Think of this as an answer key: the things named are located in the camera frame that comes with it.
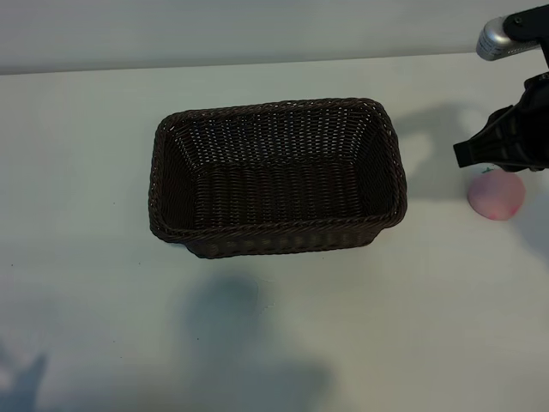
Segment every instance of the pink object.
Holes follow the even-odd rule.
[[[518,176],[501,169],[481,174],[469,187],[468,200],[479,214],[493,221],[507,221],[521,208],[526,188]]]

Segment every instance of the white wall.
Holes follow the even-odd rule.
[[[546,0],[2,0],[0,73],[472,51]]]

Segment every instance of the brown wicker basket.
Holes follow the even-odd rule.
[[[372,100],[192,110],[156,131],[151,231],[200,258],[368,245],[406,207],[396,134]]]

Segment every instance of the wicker basket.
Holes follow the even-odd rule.
[[[156,131],[151,231],[200,258],[368,245],[406,207],[396,134],[372,100],[193,110]]]

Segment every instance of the white table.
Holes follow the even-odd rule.
[[[530,52],[0,77],[0,339],[15,370],[46,356],[38,410],[548,410],[549,178],[488,221],[452,149],[542,71]],[[384,104],[409,184],[372,245],[208,261],[149,232],[163,117],[348,96]],[[222,271],[250,273],[261,316],[215,292]]]

